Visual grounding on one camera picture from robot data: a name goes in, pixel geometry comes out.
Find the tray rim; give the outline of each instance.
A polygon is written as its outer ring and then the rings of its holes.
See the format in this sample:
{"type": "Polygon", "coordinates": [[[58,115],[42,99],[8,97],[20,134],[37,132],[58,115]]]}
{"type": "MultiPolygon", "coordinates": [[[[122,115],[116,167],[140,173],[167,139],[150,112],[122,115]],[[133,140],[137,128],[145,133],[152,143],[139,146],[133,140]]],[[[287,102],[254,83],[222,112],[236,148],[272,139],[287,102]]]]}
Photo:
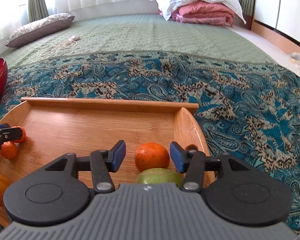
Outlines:
{"type": "MultiPolygon", "coordinates": [[[[11,126],[21,125],[32,107],[173,114],[175,140],[182,147],[187,146],[189,141],[193,141],[198,150],[204,151],[207,156],[210,156],[206,139],[193,116],[199,109],[199,105],[196,103],[97,98],[21,98],[21,103],[5,114],[0,120],[0,124],[8,123],[11,126]]],[[[205,173],[204,182],[206,186],[214,180],[214,172],[209,171],[205,173]]],[[[10,224],[3,207],[0,207],[0,223],[4,227],[10,224]]]]}

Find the silver screw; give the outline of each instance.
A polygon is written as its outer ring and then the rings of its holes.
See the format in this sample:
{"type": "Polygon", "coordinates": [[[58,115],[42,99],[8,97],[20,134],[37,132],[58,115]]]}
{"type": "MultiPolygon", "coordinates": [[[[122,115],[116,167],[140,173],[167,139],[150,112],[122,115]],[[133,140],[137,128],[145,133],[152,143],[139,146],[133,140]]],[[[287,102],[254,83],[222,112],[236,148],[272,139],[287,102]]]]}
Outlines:
{"type": "Polygon", "coordinates": [[[98,190],[109,190],[111,189],[112,185],[108,182],[100,182],[97,184],[98,190]]]}
{"type": "Polygon", "coordinates": [[[183,187],[188,190],[195,190],[199,188],[199,184],[196,182],[186,182],[183,187]]]}

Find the white floor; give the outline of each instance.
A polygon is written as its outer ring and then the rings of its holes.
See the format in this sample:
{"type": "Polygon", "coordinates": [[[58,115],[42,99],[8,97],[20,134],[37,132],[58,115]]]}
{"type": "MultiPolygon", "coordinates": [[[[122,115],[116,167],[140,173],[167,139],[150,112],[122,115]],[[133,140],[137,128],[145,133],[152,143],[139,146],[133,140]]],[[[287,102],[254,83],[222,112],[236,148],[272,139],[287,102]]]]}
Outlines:
{"type": "Polygon", "coordinates": [[[229,27],[229,29],[251,41],[253,44],[266,52],[270,57],[272,57],[278,64],[284,66],[300,77],[300,69],[298,69],[296,65],[290,62],[287,54],[284,53],[281,49],[277,48],[258,34],[242,27],[234,26],[233,28],[229,27]]]}

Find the beige cord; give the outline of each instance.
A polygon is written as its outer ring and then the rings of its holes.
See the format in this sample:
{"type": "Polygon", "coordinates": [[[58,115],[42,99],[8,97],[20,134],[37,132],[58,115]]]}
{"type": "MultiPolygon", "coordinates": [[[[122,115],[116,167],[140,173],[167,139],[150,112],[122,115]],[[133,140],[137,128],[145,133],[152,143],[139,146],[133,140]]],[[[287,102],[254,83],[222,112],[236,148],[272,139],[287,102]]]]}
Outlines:
{"type": "Polygon", "coordinates": [[[48,49],[46,52],[42,53],[40,56],[43,57],[46,54],[48,54],[49,52],[52,51],[52,49],[57,49],[57,47],[64,47],[65,49],[70,49],[71,48],[71,44],[75,43],[75,46],[78,45],[77,41],[80,40],[80,36],[79,35],[72,35],[68,41],[60,43],[58,46],[54,46],[51,49],[48,49]]]}

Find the bed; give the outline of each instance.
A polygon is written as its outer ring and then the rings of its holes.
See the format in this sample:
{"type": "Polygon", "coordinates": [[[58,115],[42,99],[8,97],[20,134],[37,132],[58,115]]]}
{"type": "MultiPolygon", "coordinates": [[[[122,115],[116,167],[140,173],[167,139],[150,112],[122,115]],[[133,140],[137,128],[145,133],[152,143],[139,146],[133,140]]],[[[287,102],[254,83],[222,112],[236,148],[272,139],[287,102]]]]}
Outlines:
{"type": "Polygon", "coordinates": [[[125,15],[74,22],[2,56],[0,119],[21,97],[199,103],[211,155],[229,152],[287,184],[287,225],[300,232],[300,78],[237,33],[125,15]],[[77,46],[58,46],[74,34],[77,46]]]}

